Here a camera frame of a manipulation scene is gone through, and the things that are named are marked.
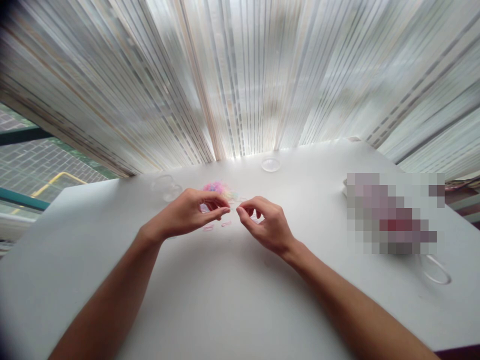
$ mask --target forearm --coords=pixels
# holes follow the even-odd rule
[[[127,336],[162,242],[141,232],[73,320],[50,359],[111,359]]]
[[[301,242],[283,259],[311,286],[359,359],[438,359],[376,302],[324,264]]]

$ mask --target white table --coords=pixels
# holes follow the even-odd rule
[[[480,232],[445,208],[437,257],[453,282],[435,285],[414,256],[365,255],[347,241],[348,172],[398,172],[363,142],[341,140],[168,171],[183,188],[221,180],[280,204],[293,234],[435,351],[480,343]],[[19,359],[45,359],[76,313],[166,204],[158,174],[70,187],[0,261],[1,324]],[[235,211],[161,248],[120,359],[349,359],[301,279],[262,248]]]

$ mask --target striped curtain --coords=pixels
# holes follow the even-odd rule
[[[480,169],[479,0],[20,0],[1,100],[120,175],[358,136]]]

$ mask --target yellow railing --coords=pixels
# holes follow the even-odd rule
[[[50,185],[52,185],[55,181],[57,181],[62,175],[65,175],[65,176],[68,176],[69,178],[72,178],[76,181],[78,181],[79,183],[82,183],[82,184],[87,184],[87,182],[83,181],[83,180],[80,180],[78,177],[76,176],[73,176],[71,173],[68,173],[68,172],[65,172],[65,171],[62,171],[62,172],[59,172],[57,175],[55,175],[54,177],[52,177],[48,183],[46,183],[45,185],[43,185],[39,190],[35,191],[33,194],[30,195],[31,198],[36,198],[37,196],[39,196],[41,193],[43,193],[46,189],[48,189],[48,187]],[[17,208],[15,210],[13,210],[11,212],[12,215],[15,215],[16,213],[18,213],[21,209]]]

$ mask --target left hand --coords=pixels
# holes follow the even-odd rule
[[[202,213],[205,204],[210,212]],[[140,234],[154,242],[191,233],[213,220],[221,220],[230,212],[228,201],[215,191],[186,189],[165,209],[160,211],[140,229]]]

